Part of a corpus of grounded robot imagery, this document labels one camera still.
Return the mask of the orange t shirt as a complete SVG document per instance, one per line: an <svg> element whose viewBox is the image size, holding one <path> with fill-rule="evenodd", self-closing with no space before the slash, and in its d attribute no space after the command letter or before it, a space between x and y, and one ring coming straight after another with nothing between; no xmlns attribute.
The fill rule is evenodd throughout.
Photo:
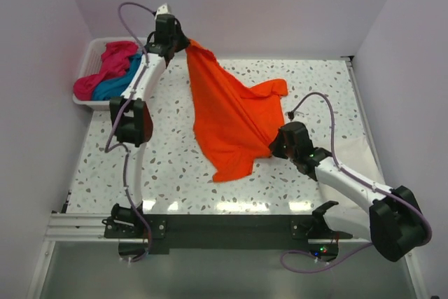
<svg viewBox="0 0 448 299"><path fill-rule="evenodd" d="M259 158L271 156L270 144L284 124L281 98L287 82L277 78L246 87L215 55L196 41L186 49L195 111L193 131L216 172L213 182L242 179Z"/></svg>

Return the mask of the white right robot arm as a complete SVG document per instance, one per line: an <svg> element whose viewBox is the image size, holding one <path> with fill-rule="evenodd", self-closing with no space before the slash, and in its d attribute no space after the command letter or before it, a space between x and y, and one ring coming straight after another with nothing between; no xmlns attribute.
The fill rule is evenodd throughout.
<svg viewBox="0 0 448 299"><path fill-rule="evenodd" d="M341 207L329 200L315 209L311 228L316 236L327 238L334 231L349 233L369 240L392 262L431 240L432 230L409 188L392 188L338 163L330 151L313 145L303 123L295 121L280 127L269 148L274 157L290 160L301 174L356 204L354 208Z"/></svg>

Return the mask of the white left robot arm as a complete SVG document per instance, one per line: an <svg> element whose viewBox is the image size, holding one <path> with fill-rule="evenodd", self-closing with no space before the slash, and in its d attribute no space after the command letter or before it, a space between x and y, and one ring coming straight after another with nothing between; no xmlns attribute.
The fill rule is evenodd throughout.
<svg viewBox="0 0 448 299"><path fill-rule="evenodd" d="M143 55L134 78L121 96L109 101L112 130L106 141L106 152L119 146L125 149L123 185L136 207L144 203L141 192L142 165L154 128L148 100L175 53L188 44L180 22L168 5L158 8L155 12L155 30L141 45Z"/></svg>

